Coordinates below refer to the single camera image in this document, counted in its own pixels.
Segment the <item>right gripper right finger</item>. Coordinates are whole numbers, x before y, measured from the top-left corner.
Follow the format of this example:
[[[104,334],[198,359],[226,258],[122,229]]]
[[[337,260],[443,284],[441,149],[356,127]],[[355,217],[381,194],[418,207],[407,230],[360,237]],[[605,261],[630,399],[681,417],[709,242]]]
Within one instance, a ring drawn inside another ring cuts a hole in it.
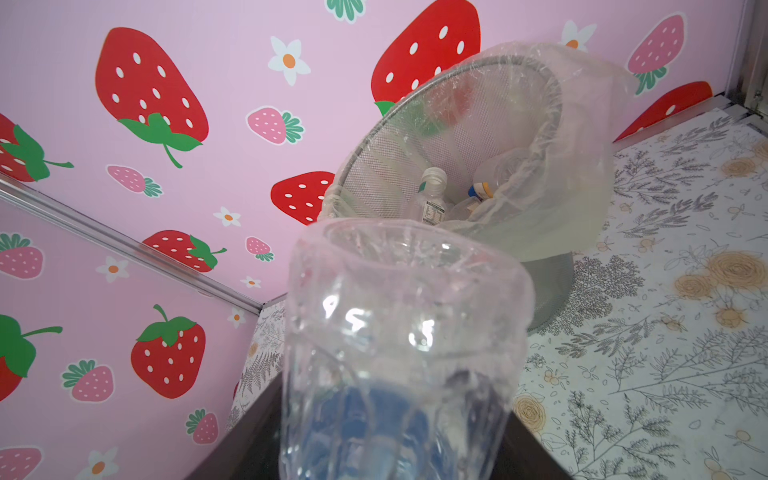
[[[491,480],[571,480],[571,476],[512,413],[491,472]]]

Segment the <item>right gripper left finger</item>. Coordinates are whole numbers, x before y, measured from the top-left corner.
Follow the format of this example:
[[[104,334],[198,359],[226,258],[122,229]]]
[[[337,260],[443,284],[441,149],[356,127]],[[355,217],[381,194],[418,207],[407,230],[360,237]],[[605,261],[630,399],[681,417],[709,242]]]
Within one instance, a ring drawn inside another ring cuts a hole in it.
[[[279,479],[282,387],[278,375],[187,479]]]

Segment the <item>clear bottle blue label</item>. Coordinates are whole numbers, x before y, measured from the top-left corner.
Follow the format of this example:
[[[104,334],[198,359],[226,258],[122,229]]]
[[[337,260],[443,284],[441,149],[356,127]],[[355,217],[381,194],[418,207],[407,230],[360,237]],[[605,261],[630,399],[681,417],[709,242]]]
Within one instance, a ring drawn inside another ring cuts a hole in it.
[[[286,298],[284,479],[486,479],[527,351],[516,259],[411,220],[308,227]]]

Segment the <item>clear bottle blue cap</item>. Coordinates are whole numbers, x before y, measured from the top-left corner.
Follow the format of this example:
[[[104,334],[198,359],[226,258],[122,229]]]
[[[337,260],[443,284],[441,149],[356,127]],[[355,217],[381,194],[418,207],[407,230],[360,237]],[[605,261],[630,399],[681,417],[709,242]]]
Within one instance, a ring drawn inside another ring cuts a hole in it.
[[[488,182],[477,182],[469,188],[468,195],[477,198],[479,201],[485,201],[494,197],[494,190]]]

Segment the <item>clear bottle yellow label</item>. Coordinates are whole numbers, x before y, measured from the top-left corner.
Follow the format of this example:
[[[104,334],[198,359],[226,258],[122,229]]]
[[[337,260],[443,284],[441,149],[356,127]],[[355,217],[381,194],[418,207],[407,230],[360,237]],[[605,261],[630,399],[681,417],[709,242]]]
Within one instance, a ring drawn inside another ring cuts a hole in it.
[[[427,168],[415,198],[415,218],[431,226],[441,223],[451,209],[445,196],[447,174],[439,167]]]

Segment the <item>translucent grey waste bin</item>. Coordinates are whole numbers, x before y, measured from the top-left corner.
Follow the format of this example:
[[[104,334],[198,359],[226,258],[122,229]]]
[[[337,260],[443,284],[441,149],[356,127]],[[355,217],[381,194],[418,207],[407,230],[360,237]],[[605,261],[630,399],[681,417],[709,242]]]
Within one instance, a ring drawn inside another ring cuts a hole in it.
[[[442,227],[523,264],[540,329],[570,295],[574,253],[602,229],[616,123],[637,85],[625,68],[559,44],[484,50],[383,116],[338,171],[320,218],[406,218],[423,172],[441,168],[456,206]],[[477,182],[494,197],[470,197]]]

